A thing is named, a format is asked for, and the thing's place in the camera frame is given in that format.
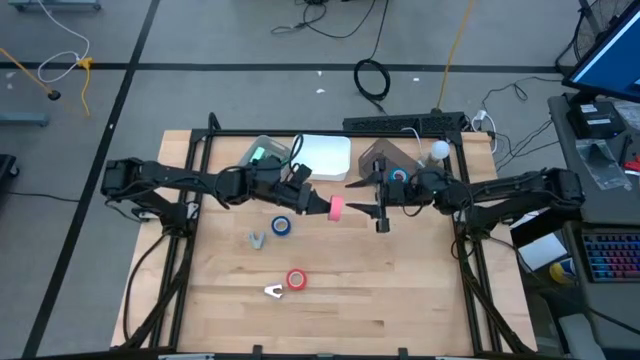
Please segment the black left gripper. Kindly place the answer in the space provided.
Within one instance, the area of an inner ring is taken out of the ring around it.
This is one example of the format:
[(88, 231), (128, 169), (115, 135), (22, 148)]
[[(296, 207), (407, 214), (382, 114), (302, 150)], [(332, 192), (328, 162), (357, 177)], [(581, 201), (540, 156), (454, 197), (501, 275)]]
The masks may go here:
[(297, 214), (328, 214), (330, 202), (312, 190), (312, 184), (308, 182), (311, 173), (306, 165), (295, 165), (274, 187), (276, 204), (292, 209)]

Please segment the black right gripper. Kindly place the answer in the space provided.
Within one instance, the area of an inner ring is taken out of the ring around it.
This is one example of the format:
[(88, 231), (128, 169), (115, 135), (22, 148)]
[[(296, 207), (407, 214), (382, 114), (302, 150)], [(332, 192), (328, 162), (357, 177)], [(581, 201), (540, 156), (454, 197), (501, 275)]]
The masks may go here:
[(386, 160), (379, 156), (375, 160), (375, 172), (366, 178), (347, 184), (346, 188), (362, 188), (376, 186), (376, 204), (347, 203), (347, 206), (376, 219), (377, 233), (388, 233), (390, 221), (386, 214), (388, 207), (417, 206), (418, 210), (412, 217), (420, 213), (426, 205), (435, 202), (436, 195), (448, 188), (451, 176), (439, 167), (424, 167), (406, 177), (405, 181), (393, 179), (384, 175)]

